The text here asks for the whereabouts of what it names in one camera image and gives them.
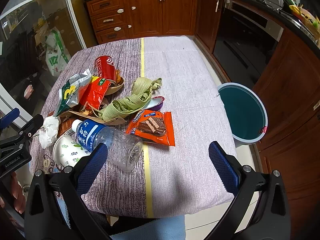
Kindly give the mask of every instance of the white tissue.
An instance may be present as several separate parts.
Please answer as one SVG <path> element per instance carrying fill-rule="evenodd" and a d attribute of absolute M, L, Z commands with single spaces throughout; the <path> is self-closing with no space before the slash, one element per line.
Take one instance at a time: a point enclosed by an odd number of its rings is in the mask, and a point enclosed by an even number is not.
<path fill-rule="evenodd" d="M 48 116 L 44 119 L 43 127 L 45 132 L 39 130 L 39 141 L 43 149 L 51 146 L 57 140 L 60 123 L 61 120 L 59 116 Z"/>

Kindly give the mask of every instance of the blue bucket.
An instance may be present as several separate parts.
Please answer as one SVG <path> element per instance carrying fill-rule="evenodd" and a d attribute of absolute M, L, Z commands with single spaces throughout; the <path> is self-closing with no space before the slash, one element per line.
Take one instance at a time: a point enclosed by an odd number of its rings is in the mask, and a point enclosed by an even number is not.
<path fill-rule="evenodd" d="M 259 141 L 266 133 L 268 117 L 258 96 L 237 83 L 225 83 L 218 91 L 230 123 L 236 147 Z"/>

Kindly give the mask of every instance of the can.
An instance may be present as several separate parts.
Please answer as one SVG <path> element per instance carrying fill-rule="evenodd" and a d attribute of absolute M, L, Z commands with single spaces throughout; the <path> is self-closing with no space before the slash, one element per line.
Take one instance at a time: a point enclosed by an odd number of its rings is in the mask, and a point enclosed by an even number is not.
<path fill-rule="evenodd" d="M 105 78 L 116 86 L 116 68 L 113 65 L 112 57 L 108 55 L 102 55 L 97 57 L 94 61 L 94 71 L 98 73 L 99 77 Z"/>

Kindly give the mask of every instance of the human hand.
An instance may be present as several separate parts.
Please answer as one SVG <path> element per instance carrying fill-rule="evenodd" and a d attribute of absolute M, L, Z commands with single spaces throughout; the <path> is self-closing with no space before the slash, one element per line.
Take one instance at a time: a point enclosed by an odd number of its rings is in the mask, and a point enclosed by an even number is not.
<path fill-rule="evenodd" d="M 22 214 L 26 209 L 26 198 L 22 193 L 22 188 L 18 183 L 17 174 L 11 173 L 11 195 L 15 198 L 13 205 L 17 212 Z M 0 205 L 4 208 L 4 202 L 0 198 Z"/>

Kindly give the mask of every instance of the bottle cap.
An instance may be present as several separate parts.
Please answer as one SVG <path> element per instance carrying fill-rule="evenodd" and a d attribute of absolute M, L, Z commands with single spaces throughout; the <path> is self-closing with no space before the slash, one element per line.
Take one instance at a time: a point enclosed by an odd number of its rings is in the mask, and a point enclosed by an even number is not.
<path fill-rule="evenodd" d="M 72 123 L 72 125 L 71 125 L 71 128 L 72 128 L 72 130 L 73 130 L 75 133 L 77 132 L 77 127 L 78 127 L 78 125 L 79 125 L 80 123 L 82 123 L 82 121 L 79 120 L 79 119 L 76 119 L 76 120 L 73 121 L 73 123 Z"/>

